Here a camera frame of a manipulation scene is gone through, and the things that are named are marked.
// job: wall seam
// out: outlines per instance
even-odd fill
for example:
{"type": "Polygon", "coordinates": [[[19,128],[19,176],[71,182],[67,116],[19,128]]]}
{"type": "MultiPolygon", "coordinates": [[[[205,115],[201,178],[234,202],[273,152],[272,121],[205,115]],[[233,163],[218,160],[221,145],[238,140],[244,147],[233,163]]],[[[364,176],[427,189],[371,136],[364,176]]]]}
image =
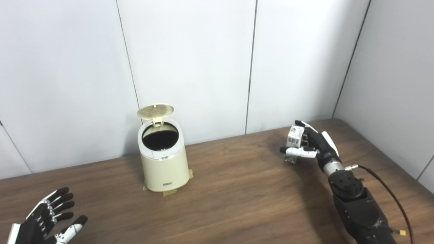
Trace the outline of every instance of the wall seam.
{"type": "Polygon", "coordinates": [[[341,86],[341,90],[339,91],[338,99],[336,100],[335,109],[333,110],[333,113],[332,113],[332,118],[335,117],[336,108],[338,107],[339,99],[341,98],[342,90],[344,88],[345,81],[347,80],[348,71],[350,70],[351,62],[352,62],[353,57],[354,57],[355,49],[357,48],[357,44],[358,44],[358,40],[360,38],[360,34],[362,33],[363,25],[365,24],[365,19],[366,19],[366,16],[368,14],[369,6],[371,5],[371,1],[372,0],[369,0],[368,7],[366,7],[365,16],[363,17],[362,25],[360,26],[360,30],[358,32],[358,36],[357,36],[357,39],[355,41],[355,45],[354,45],[353,52],[351,54],[350,62],[348,63],[347,72],[345,73],[344,80],[343,80],[342,86],[341,86]]]}
{"type": "Polygon", "coordinates": [[[18,150],[18,147],[16,146],[16,144],[13,142],[12,137],[9,135],[9,132],[7,132],[6,127],[4,127],[4,124],[2,123],[1,126],[3,127],[4,131],[6,132],[6,135],[9,137],[9,140],[12,142],[12,145],[15,147],[16,151],[18,152],[18,154],[20,155],[21,159],[23,160],[24,164],[27,166],[27,168],[30,171],[30,174],[33,174],[33,171],[30,169],[29,165],[27,164],[26,160],[24,159],[23,155],[21,154],[21,152],[18,150]]]}
{"type": "Polygon", "coordinates": [[[135,93],[136,101],[137,101],[137,108],[140,109],[140,104],[139,104],[139,102],[138,102],[138,96],[137,96],[137,89],[136,89],[136,87],[135,87],[135,81],[134,81],[133,70],[132,70],[132,68],[131,68],[130,55],[129,55],[129,53],[128,53],[128,48],[127,48],[127,41],[126,41],[126,39],[125,39],[124,27],[123,27],[123,25],[122,25],[121,12],[119,11],[118,0],[116,0],[116,8],[118,9],[119,22],[120,22],[120,24],[121,24],[122,37],[124,38],[125,51],[126,51],[126,53],[127,53],[128,66],[130,67],[131,80],[133,81],[134,93],[135,93]]]}
{"type": "Polygon", "coordinates": [[[252,55],[250,57],[250,73],[249,73],[249,89],[247,94],[247,111],[246,111],[246,127],[244,130],[244,134],[247,134],[247,120],[249,118],[249,102],[250,102],[250,84],[252,82],[252,65],[253,65],[253,50],[255,47],[255,31],[256,31],[256,14],[258,10],[258,0],[256,0],[255,3],[255,17],[253,20],[253,38],[252,38],[252,55]]]}
{"type": "Polygon", "coordinates": [[[422,172],[420,173],[420,175],[416,178],[417,181],[421,178],[422,174],[425,172],[425,170],[426,170],[426,169],[428,168],[428,166],[431,164],[431,162],[433,161],[433,159],[434,159],[434,155],[431,157],[430,161],[428,161],[427,165],[426,165],[425,168],[422,170],[422,172]]]}

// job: gold lid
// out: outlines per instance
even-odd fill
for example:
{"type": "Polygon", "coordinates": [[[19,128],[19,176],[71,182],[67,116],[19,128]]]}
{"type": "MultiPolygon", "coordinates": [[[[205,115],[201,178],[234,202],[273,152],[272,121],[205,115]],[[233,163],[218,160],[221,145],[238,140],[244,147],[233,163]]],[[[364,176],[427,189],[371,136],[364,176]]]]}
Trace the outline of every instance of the gold lid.
{"type": "Polygon", "coordinates": [[[169,116],[173,113],[173,107],[167,104],[155,104],[144,107],[137,111],[137,116],[142,119],[156,119],[169,116]]]}

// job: black cable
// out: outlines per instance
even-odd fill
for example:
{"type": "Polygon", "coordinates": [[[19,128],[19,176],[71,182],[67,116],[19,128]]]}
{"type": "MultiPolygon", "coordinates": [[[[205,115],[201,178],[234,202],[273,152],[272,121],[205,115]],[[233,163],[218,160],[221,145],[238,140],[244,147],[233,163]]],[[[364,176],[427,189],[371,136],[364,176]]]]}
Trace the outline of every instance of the black cable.
{"type": "Polygon", "coordinates": [[[414,235],[413,235],[413,229],[411,228],[411,224],[410,224],[410,220],[407,217],[407,214],[405,213],[404,208],[402,207],[401,203],[399,202],[398,198],[396,198],[395,194],[393,194],[392,190],[386,185],[386,183],[384,183],[383,180],[381,180],[381,178],[374,173],[370,168],[367,168],[365,166],[359,165],[359,168],[362,168],[364,170],[366,170],[369,174],[371,174],[372,176],[374,176],[383,186],[384,188],[386,188],[386,190],[390,193],[390,195],[393,197],[393,199],[395,200],[396,204],[398,204],[399,209],[402,212],[402,215],[404,216],[405,222],[407,223],[407,227],[408,227],[408,232],[410,233],[410,241],[411,244],[416,244],[416,242],[414,241],[414,235]]]}

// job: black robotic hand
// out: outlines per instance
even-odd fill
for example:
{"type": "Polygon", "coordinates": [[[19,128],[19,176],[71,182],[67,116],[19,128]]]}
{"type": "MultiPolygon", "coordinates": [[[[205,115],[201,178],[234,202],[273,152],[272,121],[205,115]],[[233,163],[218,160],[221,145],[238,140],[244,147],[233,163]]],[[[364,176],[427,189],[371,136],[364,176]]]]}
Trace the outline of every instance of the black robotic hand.
{"type": "Polygon", "coordinates": [[[39,201],[22,224],[12,225],[7,244],[68,243],[84,226],[87,221],[86,216],[81,215],[60,233],[46,238],[55,224],[74,216],[72,212],[62,213],[63,210],[74,206],[74,202],[71,201],[74,195],[68,192],[69,188],[64,187],[39,201]]]}
{"type": "Polygon", "coordinates": [[[304,128],[302,143],[299,147],[281,147],[280,152],[317,159],[319,168],[328,178],[336,210],[348,234],[358,244],[396,244],[392,233],[397,233],[397,230],[389,227],[386,216],[369,190],[352,172],[354,168],[365,167],[344,167],[327,132],[319,133],[300,120],[295,124],[304,128]]]}

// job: white wall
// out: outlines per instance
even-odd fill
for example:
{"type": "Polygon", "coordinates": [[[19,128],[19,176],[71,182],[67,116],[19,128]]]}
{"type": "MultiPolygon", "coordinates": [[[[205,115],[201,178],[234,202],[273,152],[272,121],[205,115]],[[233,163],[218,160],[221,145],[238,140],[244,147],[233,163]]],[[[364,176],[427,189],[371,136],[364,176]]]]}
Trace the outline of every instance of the white wall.
{"type": "Polygon", "coordinates": [[[368,0],[259,0],[247,133],[332,117],[368,0]]]}
{"type": "Polygon", "coordinates": [[[244,134],[255,0],[119,0],[140,107],[174,106],[187,144],[244,134]]]}
{"type": "Polygon", "coordinates": [[[255,0],[3,1],[0,119],[39,172],[137,153],[154,103],[187,144],[330,118],[367,2],[258,1],[246,124],[255,0]]]}
{"type": "Polygon", "coordinates": [[[33,172],[137,153],[115,1],[1,1],[0,119],[33,172]]]}
{"type": "Polygon", "coordinates": [[[433,9],[372,1],[335,113],[414,178],[434,155],[433,9]]]}
{"type": "Polygon", "coordinates": [[[30,174],[23,158],[0,125],[0,179],[30,174]]]}

